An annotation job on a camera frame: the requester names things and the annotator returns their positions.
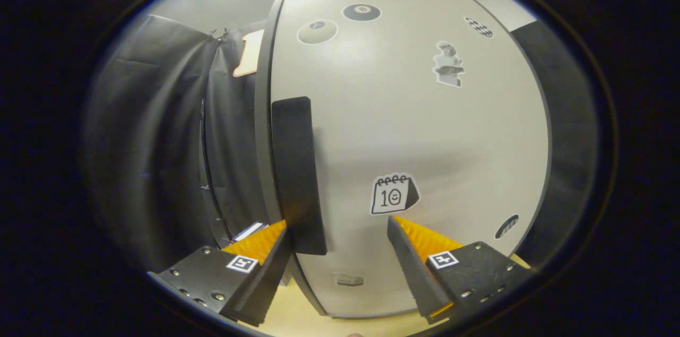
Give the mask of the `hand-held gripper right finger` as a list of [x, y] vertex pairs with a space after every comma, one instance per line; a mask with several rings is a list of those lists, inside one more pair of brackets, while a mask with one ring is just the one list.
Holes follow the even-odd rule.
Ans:
[[509, 305], [532, 273], [485, 242], [462, 245], [398, 216], [388, 219], [387, 235], [418, 312], [428, 323], [476, 322]]

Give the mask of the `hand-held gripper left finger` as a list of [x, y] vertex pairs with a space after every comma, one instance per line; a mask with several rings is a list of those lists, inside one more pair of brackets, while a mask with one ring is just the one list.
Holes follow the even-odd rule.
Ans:
[[148, 276], [200, 309], [257, 327], [265, 322], [291, 254], [289, 229], [281, 220], [225, 248], [199, 247]]

